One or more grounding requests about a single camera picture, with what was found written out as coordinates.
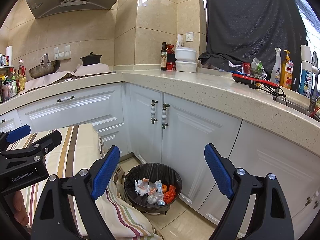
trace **spray bottle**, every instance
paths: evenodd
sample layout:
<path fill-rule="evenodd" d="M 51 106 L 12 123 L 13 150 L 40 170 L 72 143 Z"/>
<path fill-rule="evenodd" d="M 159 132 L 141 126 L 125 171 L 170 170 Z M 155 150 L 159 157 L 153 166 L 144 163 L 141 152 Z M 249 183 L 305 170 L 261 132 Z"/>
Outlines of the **spray bottle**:
<path fill-rule="evenodd" d="M 275 50 L 276 50 L 276 63 L 275 63 L 275 66 L 272 69 L 270 81 L 272 83 L 275 83 L 275 84 L 279 85 L 280 73 L 281 73 L 281 57 L 280 57 L 281 49 L 280 48 L 275 48 Z"/>

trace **blue gripper pad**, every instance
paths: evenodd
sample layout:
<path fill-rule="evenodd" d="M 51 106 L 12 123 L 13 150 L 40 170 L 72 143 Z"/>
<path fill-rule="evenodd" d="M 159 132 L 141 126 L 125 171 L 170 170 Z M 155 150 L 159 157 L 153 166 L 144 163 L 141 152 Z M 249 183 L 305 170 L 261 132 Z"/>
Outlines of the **blue gripper pad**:
<path fill-rule="evenodd" d="M 204 148 L 204 158 L 217 182 L 220 192 L 226 195 L 228 199 L 232 198 L 234 192 L 232 190 L 231 178 L 215 153 L 215 149 L 210 144 Z"/>
<path fill-rule="evenodd" d="M 7 142 L 8 143 L 15 143 L 16 141 L 19 141 L 25 136 L 28 136 L 31 132 L 29 125 L 21 126 L 13 131 L 11 131 L 7 136 Z"/>
<path fill-rule="evenodd" d="M 96 177 L 93 179 L 91 197 L 97 200 L 106 191 L 111 176 L 115 171 L 120 160 L 120 150 L 117 146 L 111 149 L 109 155 L 106 156 L 105 162 L 98 171 Z"/>

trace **trash can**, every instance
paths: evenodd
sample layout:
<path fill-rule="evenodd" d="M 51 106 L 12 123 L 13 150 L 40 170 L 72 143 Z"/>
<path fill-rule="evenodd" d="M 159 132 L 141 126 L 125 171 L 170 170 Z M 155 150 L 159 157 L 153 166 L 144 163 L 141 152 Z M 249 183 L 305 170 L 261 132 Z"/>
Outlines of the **trash can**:
<path fill-rule="evenodd" d="M 170 204 L 159 206 L 157 203 L 149 204 L 147 201 L 148 194 L 144 196 L 137 195 L 135 192 L 134 182 L 139 179 L 149 179 L 149 182 L 161 180 L 162 184 L 176 187 L 176 195 Z M 124 190 L 133 207 L 141 212 L 164 214 L 170 209 L 170 205 L 179 197 L 182 189 L 182 181 L 179 174 L 172 168 L 161 163 L 145 163 L 133 167 L 124 180 Z"/>

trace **electrical outlet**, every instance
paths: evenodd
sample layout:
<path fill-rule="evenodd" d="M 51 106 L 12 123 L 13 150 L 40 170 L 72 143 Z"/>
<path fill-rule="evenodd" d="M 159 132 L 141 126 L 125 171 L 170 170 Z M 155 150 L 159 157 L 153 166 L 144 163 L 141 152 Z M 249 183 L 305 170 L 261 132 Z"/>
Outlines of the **electrical outlet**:
<path fill-rule="evenodd" d="M 186 41 L 193 41 L 193 33 L 186 33 Z"/>

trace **sink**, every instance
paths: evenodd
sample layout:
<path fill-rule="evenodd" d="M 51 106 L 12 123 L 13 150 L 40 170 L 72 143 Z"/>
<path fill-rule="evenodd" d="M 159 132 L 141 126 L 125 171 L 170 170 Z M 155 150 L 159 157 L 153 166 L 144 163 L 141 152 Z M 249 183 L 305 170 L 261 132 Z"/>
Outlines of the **sink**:
<path fill-rule="evenodd" d="M 281 103 L 281 104 L 285 105 L 285 100 L 282 97 L 277 97 L 277 98 L 273 97 L 273 100 L 278 102 L 278 103 Z M 306 114 L 308 116 L 311 115 L 311 112 L 308 109 L 304 108 L 303 106 L 299 106 L 296 103 L 289 101 L 288 99 L 287 99 L 287 106 L 292 108 L 292 109 L 294 109 L 294 110 L 299 111 L 300 113 Z M 320 122 L 320 118 L 317 115 L 314 115 L 312 118 L 314 120 Z"/>

